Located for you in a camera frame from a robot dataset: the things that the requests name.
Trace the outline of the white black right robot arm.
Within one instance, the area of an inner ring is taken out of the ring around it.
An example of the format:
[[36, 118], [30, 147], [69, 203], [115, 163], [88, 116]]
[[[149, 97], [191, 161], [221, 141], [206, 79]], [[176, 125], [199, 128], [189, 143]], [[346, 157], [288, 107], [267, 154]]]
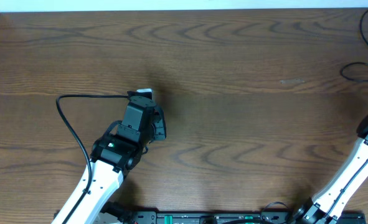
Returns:
[[358, 125], [357, 140], [329, 183], [302, 205], [291, 223], [337, 223], [346, 203], [368, 178], [368, 115]]

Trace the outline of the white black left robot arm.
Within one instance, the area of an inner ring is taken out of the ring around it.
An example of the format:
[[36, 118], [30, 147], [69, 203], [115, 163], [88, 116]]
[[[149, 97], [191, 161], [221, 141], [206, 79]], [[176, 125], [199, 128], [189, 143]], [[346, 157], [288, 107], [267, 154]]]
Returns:
[[163, 109], [151, 89], [129, 91], [122, 120], [112, 122], [84, 152], [87, 166], [54, 223], [93, 223], [128, 173], [148, 151], [148, 144], [166, 138]]

